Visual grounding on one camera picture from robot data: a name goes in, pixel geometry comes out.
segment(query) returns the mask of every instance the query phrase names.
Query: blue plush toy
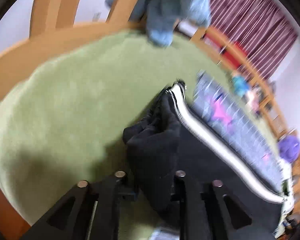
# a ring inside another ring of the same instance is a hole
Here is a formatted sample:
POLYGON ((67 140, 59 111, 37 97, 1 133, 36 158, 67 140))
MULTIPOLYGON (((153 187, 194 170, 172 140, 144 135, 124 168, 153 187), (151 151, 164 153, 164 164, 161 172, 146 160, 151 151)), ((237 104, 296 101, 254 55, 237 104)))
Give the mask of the blue plush toy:
POLYGON ((237 71, 232 72, 231 81, 234 87, 234 93, 241 98, 251 89, 245 79, 237 71))
MULTIPOLYGON (((106 0, 109 6, 112 2, 113 0, 106 0)), ((177 19, 188 19, 205 27, 211 22, 209 0, 151 0, 148 5, 139 0, 134 11, 138 11, 139 16, 140 11, 146 7, 146 30, 149 39, 163 47, 172 43, 173 26, 177 19)))

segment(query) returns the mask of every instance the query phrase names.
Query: crib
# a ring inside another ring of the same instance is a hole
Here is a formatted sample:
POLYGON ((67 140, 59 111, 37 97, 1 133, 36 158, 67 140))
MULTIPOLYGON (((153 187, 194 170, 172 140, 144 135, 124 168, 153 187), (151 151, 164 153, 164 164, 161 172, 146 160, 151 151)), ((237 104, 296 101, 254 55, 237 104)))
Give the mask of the crib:
MULTIPOLYGON (((0 101, 13 86, 28 78, 39 64, 52 57, 121 30, 143 30, 144 19, 139 23, 128 21, 136 2, 137 0, 115 0, 106 22, 74 25, 79 0, 34 0, 30 38, 0 54, 0 101)), ((190 42, 206 53, 217 65, 232 70, 231 62, 224 57, 222 52, 230 53, 240 62, 242 71, 249 74, 249 84, 252 86, 258 84, 261 87, 265 97, 260 103, 260 111, 273 135, 280 139, 286 134, 297 134, 296 130, 289 131, 284 116, 266 82, 255 71, 245 55, 224 34, 212 26, 207 29, 199 28, 190 42), (216 51, 202 41, 206 34, 221 44, 220 51, 216 51)), ((293 175, 300 175, 300 156, 293 165, 293 175)), ((300 193, 300 180, 294 186, 294 192, 300 193)), ((300 213, 300 200, 295 203, 293 212, 300 213)))

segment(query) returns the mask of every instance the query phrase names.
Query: black fabric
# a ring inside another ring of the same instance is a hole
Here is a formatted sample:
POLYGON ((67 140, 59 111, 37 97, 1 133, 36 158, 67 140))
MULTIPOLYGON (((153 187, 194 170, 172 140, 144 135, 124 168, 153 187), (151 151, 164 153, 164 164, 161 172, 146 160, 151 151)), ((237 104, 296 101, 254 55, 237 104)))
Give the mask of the black fabric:
MULTIPOLYGON (((183 170, 201 183, 223 181, 251 212, 254 221, 263 228, 261 231, 271 236, 267 239, 273 239, 282 205, 256 196, 226 163, 194 137, 180 123, 169 93, 160 93, 146 117, 124 130, 123 140, 135 178, 158 212, 169 207, 173 176, 177 170, 183 170)), ((251 228, 240 231, 246 237, 251 228)))
POLYGON ((267 181, 265 180, 262 176, 259 175, 259 172, 256 171, 253 167, 251 167, 248 162, 242 158, 242 156, 236 152, 236 150, 230 145, 228 144, 228 142, 226 140, 224 140, 223 138, 220 137, 220 135, 218 133, 215 132, 215 130, 213 129, 210 129, 209 125, 203 120, 201 119, 197 113, 195 111, 193 111, 190 107, 189 107, 189 112, 191 112, 192 116, 193 117, 196 117, 196 119, 202 124, 204 125, 205 127, 207 127, 215 136, 217 136, 220 141, 226 145, 229 149, 232 150, 232 152, 238 157, 241 159, 241 161, 250 169, 250 171, 271 191, 273 192, 276 192, 275 188, 267 181))
POLYGON ((151 206, 163 211, 170 203, 178 160, 181 124, 162 91, 145 118, 123 132, 127 158, 137 183, 151 206))

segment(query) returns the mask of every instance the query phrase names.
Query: screw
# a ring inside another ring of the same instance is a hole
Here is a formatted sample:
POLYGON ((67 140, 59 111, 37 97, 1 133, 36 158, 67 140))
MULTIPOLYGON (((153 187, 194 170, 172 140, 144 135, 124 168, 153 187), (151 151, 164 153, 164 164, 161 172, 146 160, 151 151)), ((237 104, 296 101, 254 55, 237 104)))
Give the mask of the screw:
POLYGON ((176 171, 176 176, 179 178, 182 178, 186 175, 186 173, 184 171, 176 171))
POLYGON ((216 179, 216 180, 214 180, 214 181, 212 182, 212 185, 213 185, 214 187, 222 187, 222 186, 223 186, 223 183, 222 183, 221 180, 216 179))
POLYGON ((87 187, 88 185, 88 182, 86 180, 80 180, 78 183, 77 183, 77 186, 78 187, 87 187))
POLYGON ((117 171, 114 175, 117 178, 123 178, 124 176, 126 176, 126 173, 124 171, 117 171))

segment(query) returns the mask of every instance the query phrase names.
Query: striped curtain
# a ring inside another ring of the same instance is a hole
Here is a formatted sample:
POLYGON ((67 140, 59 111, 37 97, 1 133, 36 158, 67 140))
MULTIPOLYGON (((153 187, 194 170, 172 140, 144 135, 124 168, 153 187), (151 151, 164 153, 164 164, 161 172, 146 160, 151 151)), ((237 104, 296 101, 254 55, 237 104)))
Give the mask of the striped curtain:
POLYGON ((212 25, 241 46, 268 79, 297 34, 272 0, 210 0, 212 25))

